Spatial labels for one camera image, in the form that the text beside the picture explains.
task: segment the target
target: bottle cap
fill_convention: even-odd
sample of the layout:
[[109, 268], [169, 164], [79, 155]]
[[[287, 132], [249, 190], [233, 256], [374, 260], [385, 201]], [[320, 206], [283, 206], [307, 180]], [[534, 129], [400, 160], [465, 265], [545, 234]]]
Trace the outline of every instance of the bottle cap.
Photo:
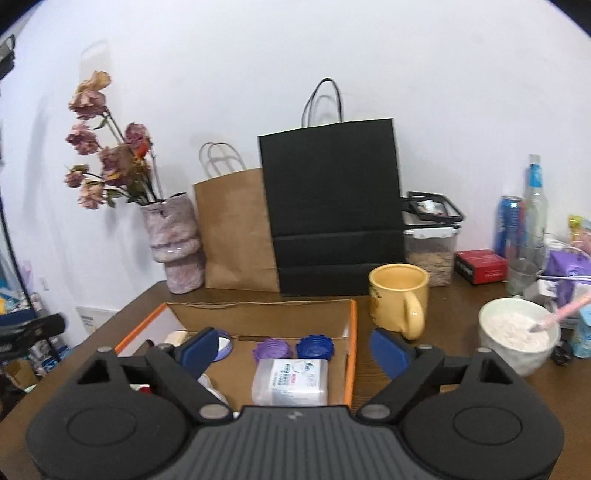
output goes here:
[[218, 344], [217, 344], [217, 355], [214, 362], [219, 362], [226, 358], [232, 352], [232, 337], [230, 334], [222, 329], [216, 329], [217, 337], [218, 337]]
[[308, 335], [295, 346], [298, 358], [330, 360], [335, 352], [333, 341], [324, 335]]
[[252, 354], [257, 363], [264, 358], [291, 358], [291, 348], [285, 340], [269, 338], [259, 343]]

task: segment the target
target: black rope handle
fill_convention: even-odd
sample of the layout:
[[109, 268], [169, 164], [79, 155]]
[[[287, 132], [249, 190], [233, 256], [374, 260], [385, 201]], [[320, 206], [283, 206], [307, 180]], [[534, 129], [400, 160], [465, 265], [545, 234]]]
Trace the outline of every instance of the black rope handle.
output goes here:
[[[314, 103], [314, 98], [316, 97], [316, 94], [318, 93], [320, 86], [324, 82], [332, 83], [333, 87], [335, 88], [336, 107], [339, 112], [339, 122], [341, 122], [341, 123], [343, 122], [343, 99], [341, 98], [341, 95], [340, 95], [339, 86], [336, 84], [336, 82], [332, 78], [326, 77], [326, 78], [322, 79], [318, 85], [316, 85], [314, 92], [312, 92], [312, 95], [310, 95], [310, 98], [308, 98], [306, 105], [304, 105], [304, 110], [301, 113], [301, 127], [302, 128], [310, 126], [310, 122], [312, 121], [312, 104]], [[308, 123], [307, 123], [307, 125], [304, 125], [304, 117], [306, 116], [306, 110], [308, 110]]]

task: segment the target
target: black paper bag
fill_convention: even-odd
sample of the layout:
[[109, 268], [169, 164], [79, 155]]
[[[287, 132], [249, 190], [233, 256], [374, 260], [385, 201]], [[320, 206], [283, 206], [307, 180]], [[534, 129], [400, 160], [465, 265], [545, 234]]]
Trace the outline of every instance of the black paper bag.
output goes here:
[[282, 294], [367, 294], [371, 269], [404, 262], [392, 119], [264, 135], [259, 148]]

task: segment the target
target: cereal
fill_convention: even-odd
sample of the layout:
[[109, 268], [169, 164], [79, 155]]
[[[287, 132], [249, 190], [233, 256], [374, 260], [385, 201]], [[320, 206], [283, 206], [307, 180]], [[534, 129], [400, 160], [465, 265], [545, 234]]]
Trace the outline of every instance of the cereal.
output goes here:
[[453, 252], [408, 252], [407, 261], [429, 273], [429, 285], [449, 285], [452, 279]]

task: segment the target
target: cardboard box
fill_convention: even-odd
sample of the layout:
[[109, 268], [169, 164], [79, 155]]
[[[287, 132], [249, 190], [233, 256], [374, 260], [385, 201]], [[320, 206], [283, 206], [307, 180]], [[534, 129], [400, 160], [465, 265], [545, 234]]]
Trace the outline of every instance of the cardboard box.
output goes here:
[[492, 250], [456, 252], [456, 272], [472, 285], [503, 281], [507, 277], [507, 260]]
[[25, 359], [18, 358], [10, 362], [5, 368], [4, 373], [10, 379], [15, 387], [25, 390], [31, 385], [37, 385], [37, 377], [31, 364]]
[[295, 352], [300, 338], [311, 334], [324, 334], [335, 344], [335, 354], [329, 362], [329, 405], [351, 406], [357, 352], [355, 301], [162, 304], [115, 350], [121, 356], [130, 356], [147, 339], [158, 344], [172, 331], [185, 329], [195, 334], [206, 327], [223, 329], [232, 337], [232, 353], [211, 364], [205, 373], [234, 411], [252, 404], [251, 386], [256, 371], [253, 348], [273, 337], [289, 342]]

